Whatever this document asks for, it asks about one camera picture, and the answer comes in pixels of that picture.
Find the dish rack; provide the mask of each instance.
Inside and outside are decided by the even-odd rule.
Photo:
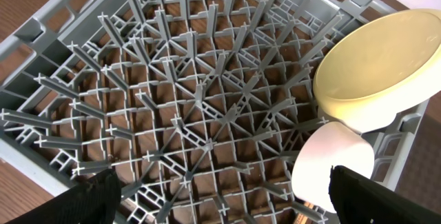
[[[380,0],[50,0],[0,44],[0,61],[28,51],[0,87],[0,157],[54,196],[114,167],[115,223],[323,223],[290,183],[328,122],[314,72],[392,12]],[[373,180],[395,190],[426,106],[363,134]]]

